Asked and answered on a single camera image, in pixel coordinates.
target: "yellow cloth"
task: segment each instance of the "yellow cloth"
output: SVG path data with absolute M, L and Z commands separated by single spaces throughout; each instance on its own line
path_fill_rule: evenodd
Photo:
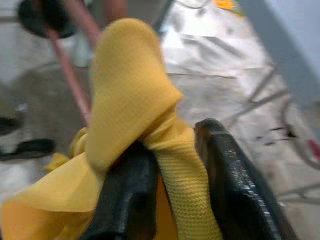
M 137 139 L 158 160 L 178 239 L 220 239 L 193 130 L 175 113 L 182 94 L 165 74 L 152 30 L 135 19 L 111 24 L 96 46 L 91 78 L 92 115 L 87 136 L 80 133 L 80 146 L 72 149 L 78 155 L 3 205 L 4 240 L 77 239 L 106 171 Z

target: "yellow object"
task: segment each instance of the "yellow object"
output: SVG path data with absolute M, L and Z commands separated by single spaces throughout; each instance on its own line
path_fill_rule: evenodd
M 165 74 L 151 28 L 135 19 L 111 24 L 96 46 L 91 78 L 88 133 L 77 135 L 73 159 L 4 203 L 3 239 L 77 239 L 90 222 L 106 172 L 137 139 L 157 158 L 175 220 L 167 224 L 176 223 L 178 239 L 221 239 L 194 132 L 175 113 L 182 94 Z M 159 187 L 157 214 L 169 213 Z M 164 216 L 159 214 L 157 223 L 157 240 L 176 239 L 175 230 L 160 226 Z
M 237 15 L 243 15 L 240 5 L 235 0 L 213 0 L 213 4 L 218 8 L 229 10 Z

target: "pink hose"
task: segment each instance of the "pink hose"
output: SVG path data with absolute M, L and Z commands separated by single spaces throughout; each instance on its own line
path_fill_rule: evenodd
M 37 6 L 39 1 L 41 0 L 33 0 L 34 5 Z M 62 4 L 72 21 L 80 28 L 87 38 L 91 48 L 94 48 L 100 36 L 100 31 L 88 9 L 82 2 L 80 2 L 80 0 L 62 0 Z M 105 9 L 107 23 L 127 16 L 126 0 L 105 0 Z M 53 49 L 62 66 L 64 77 L 69 89 L 71 90 L 73 99 L 84 119 L 85 124 L 88 125 L 90 107 L 84 91 L 79 86 L 73 66 L 70 64 L 67 55 L 64 53 L 64 50 L 59 43 L 57 32 L 48 26 L 46 29 L 47 37 L 52 42 Z

